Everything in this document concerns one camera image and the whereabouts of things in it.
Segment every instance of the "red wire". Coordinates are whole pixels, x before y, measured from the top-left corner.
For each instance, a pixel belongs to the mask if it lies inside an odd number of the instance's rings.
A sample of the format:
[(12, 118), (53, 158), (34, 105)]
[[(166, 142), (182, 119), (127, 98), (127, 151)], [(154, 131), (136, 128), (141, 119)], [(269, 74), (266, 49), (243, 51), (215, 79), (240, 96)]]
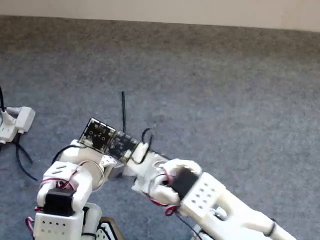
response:
[(65, 189), (68, 185), (70, 185), (71, 186), (71, 184), (70, 184), (70, 181), (71, 181), (71, 179), (74, 177), (74, 175), (77, 173), (78, 171), (77, 170), (74, 170), (74, 172), (71, 174), (71, 176), (69, 177), (69, 180), (65, 183), (65, 184), (63, 184), (60, 188), (62, 188), (62, 189)]
[(44, 209), (44, 208), (43, 208), (43, 207), (40, 207), (40, 206), (36, 206), (36, 207), (34, 208), (34, 210), (35, 210), (36, 212), (41, 212), (43, 209)]
[(169, 175), (169, 173), (167, 172), (167, 170), (164, 167), (161, 167), (161, 168), (164, 171), (164, 174), (168, 180), (168, 184), (170, 184), (171, 183), (171, 176)]
[(162, 204), (162, 203), (154, 200), (154, 199), (151, 198), (151, 197), (150, 197), (150, 200), (151, 200), (151, 202), (153, 202), (155, 205), (158, 205), (158, 206), (160, 206), (160, 207), (166, 207), (166, 206), (168, 206), (168, 204)]
[(61, 188), (70, 185), (70, 187), (72, 188), (72, 190), (75, 190), (74, 186), (72, 186), (69, 181), (66, 181), (65, 179), (62, 179), (62, 178), (49, 177), (49, 178), (43, 180), (41, 183), (45, 183), (45, 182), (47, 182), (47, 181), (64, 181), (64, 182), (66, 182), (66, 183), (65, 183), (63, 186), (61, 186)]
[(177, 211), (178, 207), (175, 205), (169, 206), (165, 211), (164, 211), (164, 215), (166, 216), (171, 216), (172, 214), (174, 214)]
[(29, 229), (30, 233), (31, 233), (32, 235), (34, 235), (34, 230), (33, 230), (32, 226), (31, 226), (31, 222), (34, 222), (34, 220), (33, 220), (31, 217), (28, 216), (28, 217), (25, 219), (25, 225), (26, 225), (26, 227)]

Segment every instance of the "cable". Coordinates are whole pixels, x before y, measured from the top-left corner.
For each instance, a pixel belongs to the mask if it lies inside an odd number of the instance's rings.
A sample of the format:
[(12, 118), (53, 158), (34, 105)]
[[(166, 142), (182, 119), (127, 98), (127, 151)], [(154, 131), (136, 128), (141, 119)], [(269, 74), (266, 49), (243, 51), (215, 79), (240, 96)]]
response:
[(91, 232), (83, 232), (81, 233), (81, 236), (90, 236), (90, 237), (93, 237), (94, 239), (97, 239), (97, 235)]
[(105, 173), (104, 173), (104, 171), (100, 168), (100, 166), (99, 166), (98, 163), (96, 163), (95, 161), (88, 161), (88, 160), (80, 162), (79, 165), (75, 168), (75, 170), (74, 170), (73, 173), (71, 174), (71, 176), (69, 177), (69, 180), (68, 180), (65, 184), (63, 184), (60, 188), (61, 188), (61, 189), (64, 189), (64, 188), (66, 188), (68, 185), (71, 185), (71, 184), (70, 184), (70, 181), (72, 180), (72, 178), (74, 177), (74, 175), (78, 172), (78, 168), (81, 167), (81, 166), (83, 166), (83, 165), (85, 165), (85, 164), (87, 164), (87, 163), (93, 163), (93, 164), (95, 164), (96, 167), (99, 169), (99, 171), (100, 171), (100, 173), (101, 173), (101, 177), (100, 177), (100, 179), (99, 179), (99, 182), (100, 182), (101, 179), (102, 179), (102, 183), (97, 187), (97, 189), (93, 190), (92, 192), (94, 193), (94, 192), (98, 191), (98, 190), (103, 186), (103, 184), (105, 183)]
[(123, 129), (122, 132), (126, 133), (127, 131), (127, 117), (126, 117), (126, 96), (125, 92), (121, 92), (122, 95), (122, 122), (123, 122)]
[(147, 127), (145, 130), (143, 130), (142, 132), (142, 135), (141, 135), (141, 142), (143, 142), (144, 144), (146, 143), (145, 142), (145, 136), (146, 136), (146, 133), (149, 132), (151, 130), (150, 127)]
[(29, 155), (29, 153), (27, 152), (27, 150), (23, 146), (21, 146), (19, 143), (15, 142), (15, 141), (12, 141), (9, 143), (14, 144), (17, 148), (19, 148), (24, 153), (24, 155), (28, 158), (28, 160), (31, 164), (34, 163), (31, 156)]
[(185, 220), (183, 220), (177, 211), (175, 212), (175, 215), (177, 216), (177, 218), (178, 218), (181, 222), (183, 222), (185, 225), (187, 225), (187, 226), (192, 230), (192, 232), (194, 232), (194, 234), (198, 237), (199, 240), (203, 240), (203, 239), (201, 238), (201, 236), (199, 235), (199, 233), (197, 233), (192, 226), (190, 226)]
[(150, 149), (151, 149), (152, 139), (153, 139), (153, 135), (151, 134), (151, 136), (150, 136), (150, 138), (149, 138), (148, 147), (147, 147), (147, 149), (145, 150), (144, 155), (143, 155), (143, 157), (142, 157), (142, 159), (141, 159), (140, 162), (137, 162), (132, 156), (130, 157), (130, 159), (131, 159), (136, 165), (140, 165), (140, 164), (142, 164), (142, 163), (145, 161), (145, 159), (146, 159), (146, 157), (147, 157), (147, 155), (148, 155), (148, 153), (149, 153), (149, 151), (150, 151)]
[(35, 220), (33, 220), (30, 216), (28, 216), (26, 219), (25, 219), (25, 225), (26, 227), (28, 228), (31, 236), (34, 236), (34, 228), (32, 227), (31, 223), (33, 223)]
[(4, 112), (6, 110), (5, 103), (4, 103), (4, 95), (2, 93), (1, 86), (0, 86), (0, 107), (1, 107), (2, 112)]
[(60, 154), (62, 154), (65, 150), (70, 149), (70, 148), (78, 148), (78, 149), (85, 149), (87, 146), (78, 146), (78, 145), (68, 145), (65, 146), (64, 148), (62, 148), (60, 151), (58, 151), (56, 153), (56, 155), (54, 156), (54, 158), (52, 159), (51, 165), (55, 163), (55, 161), (57, 161), (57, 158), (60, 156)]
[(20, 155), (19, 155), (19, 142), (20, 142), (20, 137), (21, 137), (21, 133), (17, 133), (16, 134), (16, 145), (15, 145), (15, 156), (16, 156), (16, 159), (17, 159), (17, 161), (18, 161), (18, 164), (19, 164), (19, 167), (21, 168), (21, 170), (22, 170), (22, 172), (24, 172), (29, 178), (31, 178), (32, 180), (34, 180), (34, 181), (38, 181), (38, 179), (36, 179), (34, 176), (32, 176), (30, 173), (28, 173), (27, 171), (26, 171), (26, 169), (24, 168), (24, 166), (22, 165), (22, 163), (21, 163), (21, 160), (20, 160)]

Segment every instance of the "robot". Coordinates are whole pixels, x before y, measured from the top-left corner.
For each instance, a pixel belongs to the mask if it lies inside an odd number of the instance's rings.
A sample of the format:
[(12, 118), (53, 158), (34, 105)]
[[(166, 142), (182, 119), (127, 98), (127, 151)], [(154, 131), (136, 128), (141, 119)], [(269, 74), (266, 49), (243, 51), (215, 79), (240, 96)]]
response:
[(151, 143), (152, 138), (138, 141), (91, 118), (80, 139), (58, 152), (43, 175), (34, 229), (32, 219), (26, 219), (33, 239), (123, 239), (110, 221), (102, 220), (101, 208), (87, 202), (93, 191), (122, 173), (135, 176), (131, 189), (167, 207), (166, 215), (194, 219), (194, 240), (296, 240), (196, 162), (168, 159), (152, 151)]

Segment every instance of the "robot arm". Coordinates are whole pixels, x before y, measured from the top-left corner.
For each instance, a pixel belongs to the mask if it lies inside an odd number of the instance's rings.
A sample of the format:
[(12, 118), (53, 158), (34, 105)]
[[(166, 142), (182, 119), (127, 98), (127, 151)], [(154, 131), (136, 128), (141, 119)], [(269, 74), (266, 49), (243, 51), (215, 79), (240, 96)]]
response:
[[(80, 140), (72, 141), (71, 145), (77, 147), (65, 150), (43, 175), (37, 196), (40, 211), (35, 217), (35, 240), (93, 239), (102, 212), (87, 200), (112, 175), (117, 165), (115, 159), (125, 165), (123, 175), (136, 177), (131, 189), (160, 206), (172, 205), (174, 211), (193, 218), (209, 239), (263, 240), (269, 236), (273, 240), (296, 240), (209, 173), (202, 172), (196, 162), (169, 160), (150, 150), (148, 143), (138, 142), (106, 124), (101, 130), (97, 122), (91, 119)], [(95, 136), (94, 129), (104, 134), (98, 140), (90, 137)], [(215, 205), (225, 211), (223, 217), (213, 214)]]
[[(137, 171), (140, 173), (132, 189), (163, 205), (177, 206), (181, 215), (193, 218), (213, 239), (296, 240), (269, 217), (247, 206), (212, 175), (202, 172), (196, 162), (160, 158), (156, 153), (148, 155), (144, 164), (149, 168)], [(225, 211), (223, 219), (212, 213), (214, 206)]]

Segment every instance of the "black circuit board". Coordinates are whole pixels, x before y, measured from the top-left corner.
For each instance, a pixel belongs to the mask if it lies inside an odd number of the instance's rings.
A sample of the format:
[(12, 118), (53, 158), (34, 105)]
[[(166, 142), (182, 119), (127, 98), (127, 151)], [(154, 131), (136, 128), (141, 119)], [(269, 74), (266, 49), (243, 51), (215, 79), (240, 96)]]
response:
[(104, 154), (115, 133), (116, 130), (113, 127), (92, 117), (84, 129), (79, 143)]
[(122, 163), (126, 164), (138, 144), (138, 140), (132, 138), (128, 134), (123, 133), (122, 131), (118, 131), (110, 141), (107, 152), (111, 156), (120, 160)]

